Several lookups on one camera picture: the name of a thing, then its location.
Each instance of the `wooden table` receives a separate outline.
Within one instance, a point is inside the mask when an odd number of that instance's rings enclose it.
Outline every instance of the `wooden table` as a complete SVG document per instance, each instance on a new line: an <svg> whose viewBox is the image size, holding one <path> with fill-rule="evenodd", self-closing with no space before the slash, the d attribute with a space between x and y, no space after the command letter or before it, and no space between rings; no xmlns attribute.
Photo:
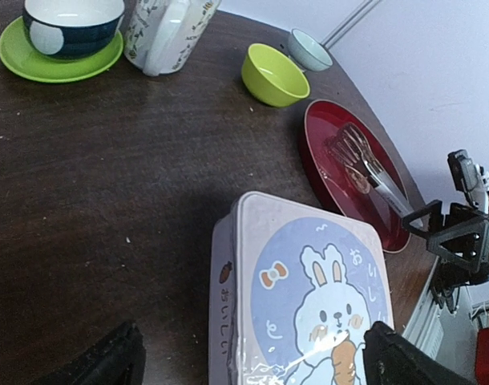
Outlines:
<svg viewBox="0 0 489 385"><path fill-rule="evenodd" d="M0 1L0 33L20 1ZM28 383L127 318L148 349L148 384L207 383L211 232L242 193L318 206L297 153L307 103L274 109L240 81L250 43L286 33L219 13L186 67L149 79L125 59L99 77L32 83L0 63L0 384ZM313 98L349 108L414 181L335 64ZM403 330L434 258L423 242L386 255Z"/></svg>

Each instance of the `metal fork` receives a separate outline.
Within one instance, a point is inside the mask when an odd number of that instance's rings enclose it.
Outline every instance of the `metal fork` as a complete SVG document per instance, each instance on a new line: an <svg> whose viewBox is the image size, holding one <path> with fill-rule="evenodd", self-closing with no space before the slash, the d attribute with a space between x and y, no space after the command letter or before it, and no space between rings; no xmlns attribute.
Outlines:
<svg viewBox="0 0 489 385"><path fill-rule="evenodd" d="M364 176L387 204L401 217L414 209L373 154L366 136L352 123L346 124L328 143L330 155L345 167ZM422 221L416 224L422 227Z"/></svg>

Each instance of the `cartoon bunny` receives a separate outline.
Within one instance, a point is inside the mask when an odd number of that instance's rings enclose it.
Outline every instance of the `cartoon bunny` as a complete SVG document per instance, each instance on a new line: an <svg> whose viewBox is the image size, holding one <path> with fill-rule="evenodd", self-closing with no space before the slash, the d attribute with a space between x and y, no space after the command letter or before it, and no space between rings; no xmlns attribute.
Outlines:
<svg viewBox="0 0 489 385"><path fill-rule="evenodd" d="M350 285L342 255L327 245L301 253L313 289L294 316L300 363L285 385L366 385L362 349L370 316L364 297Z"/></svg>

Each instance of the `wall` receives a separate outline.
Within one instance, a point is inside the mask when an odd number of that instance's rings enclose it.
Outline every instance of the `wall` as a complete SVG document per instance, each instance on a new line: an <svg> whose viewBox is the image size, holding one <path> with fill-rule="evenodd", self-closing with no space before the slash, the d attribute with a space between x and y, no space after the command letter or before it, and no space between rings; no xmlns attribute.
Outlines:
<svg viewBox="0 0 489 385"><path fill-rule="evenodd" d="M360 4L362 0L223 0L220 9L284 30L300 28L322 40Z"/></svg>
<svg viewBox="0 0 489 385"><path fill-rule="evenodd" d="M473 306L482 306L485 302L485 306L489 308L489 282L484 285L470 287L469 293L471 294Z"/></svg>
<svg viewBox="0 0 489 385"><path fill-rule="evenodd" d="M345 9L324 0L303 7L298 0L224 0L222 9L322 39L358 3ZM489 0L384 0L333 55L383 123L425 199L463 201L447 153L465 148L489 170ZM489 285L476 299L489 299Z"/></svg>

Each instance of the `red plate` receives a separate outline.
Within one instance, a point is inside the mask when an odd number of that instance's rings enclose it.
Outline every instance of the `red plate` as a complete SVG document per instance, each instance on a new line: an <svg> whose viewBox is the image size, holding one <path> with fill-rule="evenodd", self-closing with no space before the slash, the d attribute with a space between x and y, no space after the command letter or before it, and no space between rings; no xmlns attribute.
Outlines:
<svg viewBox="0 0 489 385"><path fill-rule="evenodd" d="M399 173L378 139L351 112L326 100L314 101L305 113L305 134L300 138L305 172L325 209L371 224L380 235L384 251L399 253L410 238L402 228L401 219L374 189L368 193L360 192L344 166L329 154L325 146L325 142L347 123L355 124L366 136L373 154L406 196Z"/></svg>

